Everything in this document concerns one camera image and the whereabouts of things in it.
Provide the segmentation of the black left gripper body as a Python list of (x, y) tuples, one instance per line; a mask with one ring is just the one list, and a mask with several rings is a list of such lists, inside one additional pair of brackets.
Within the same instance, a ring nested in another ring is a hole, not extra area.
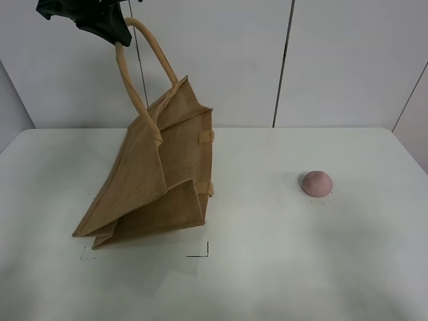
[(129, 46), (132, 39), (117, 0), (39, 0), (36, 11), (47, 20), (67, 17), (78, 29), (113, 45)]

